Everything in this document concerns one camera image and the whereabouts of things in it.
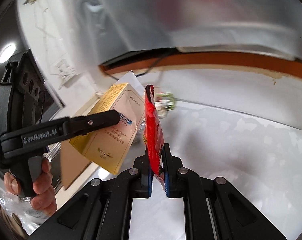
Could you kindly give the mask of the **person's left hand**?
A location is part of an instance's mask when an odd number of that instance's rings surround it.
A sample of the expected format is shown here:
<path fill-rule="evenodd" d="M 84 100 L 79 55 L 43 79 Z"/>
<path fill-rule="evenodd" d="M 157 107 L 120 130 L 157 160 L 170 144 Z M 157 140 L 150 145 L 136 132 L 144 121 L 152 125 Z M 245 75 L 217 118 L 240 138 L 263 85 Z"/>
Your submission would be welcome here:
<path fill-rule="evenodd" d="M 47 216 L 53 215 L 57 210 L 54 187 L 52 186 L 53 176 L 51 174 L 50 162 L 43 158 L 42 173 L 33 183 L 33 190 L 36 196 L 31 200 L 31 206 L 43 212 Z M 3 177 L 3 183 L 7 192 L 18 195 L 21 192 L 21 186 L 15 176 L 10 172 L 6 172 Z"/>

